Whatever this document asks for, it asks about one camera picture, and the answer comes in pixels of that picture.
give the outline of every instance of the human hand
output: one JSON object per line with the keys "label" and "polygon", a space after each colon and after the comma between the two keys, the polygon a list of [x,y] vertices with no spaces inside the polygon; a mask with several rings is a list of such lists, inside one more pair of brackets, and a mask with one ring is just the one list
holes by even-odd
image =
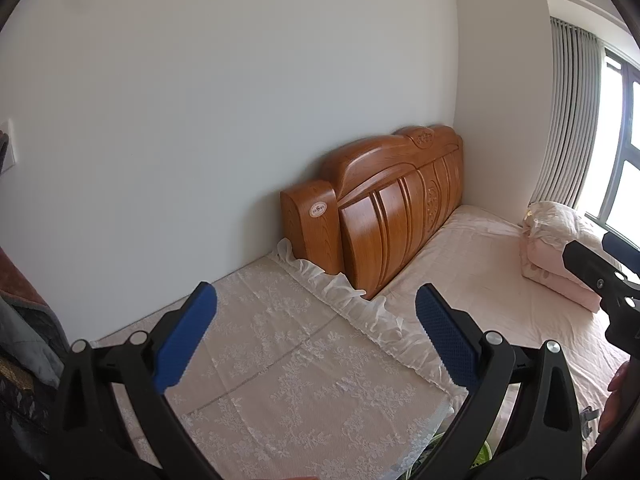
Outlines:
{"label": "human hand", "polygon": [[625,382],[628,367],[629,361],[622,364],[607,387],[607,390],[611,392],[611,395],[604,405],[604,410],[602,410],[602,415],[598,422],[598,433],[607,431],[618,418],[618,412],[620,411],[620,388]]}

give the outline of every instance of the window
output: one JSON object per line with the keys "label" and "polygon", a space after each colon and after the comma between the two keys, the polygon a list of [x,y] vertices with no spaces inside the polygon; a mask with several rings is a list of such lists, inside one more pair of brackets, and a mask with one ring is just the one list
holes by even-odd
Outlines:
{"label": "window", "polygon": [[598,130],[578,209],[640,247],[640,70],[609,50]]}

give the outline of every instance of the gray curtain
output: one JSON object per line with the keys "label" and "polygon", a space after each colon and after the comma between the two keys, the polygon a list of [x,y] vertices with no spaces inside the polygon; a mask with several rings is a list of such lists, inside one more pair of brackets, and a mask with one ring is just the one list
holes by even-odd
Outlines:
{"label": "gray curtain", "polygon": [[603,47],[590,32],[551,18],[554,82],[551,128],[532,202],[552,200],[574,207],[593,151]]}

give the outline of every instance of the white wall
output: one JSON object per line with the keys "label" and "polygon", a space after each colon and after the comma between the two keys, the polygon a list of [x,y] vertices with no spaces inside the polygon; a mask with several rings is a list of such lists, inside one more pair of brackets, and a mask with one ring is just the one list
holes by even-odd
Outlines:
{"label": "white wall", "polygon": [[0,245],[70,339],[112,332],[267,253],[323,153],[452,124],[457,34],[456,0],[22,0]]}
{"label": "white wall", "polygon": [[[457,0],[454,127],[465,141],[465,203],[520,222],[548,140],[553,54],[547,0]],[[571,0],[611,23],[609,0]]]}

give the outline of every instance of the wall outlet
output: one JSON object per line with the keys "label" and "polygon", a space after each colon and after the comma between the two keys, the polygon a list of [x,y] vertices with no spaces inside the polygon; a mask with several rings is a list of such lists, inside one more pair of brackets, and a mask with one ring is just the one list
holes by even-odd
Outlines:
{"label": "wall outlet", "polygon": [[2,164],[2,173],[4,173],[9,170],[9,168],[15,166],[15,137],[11,119],[7,119],[0,124],[0,131],[9,135],[9,145],[7,146],[4,163]]}

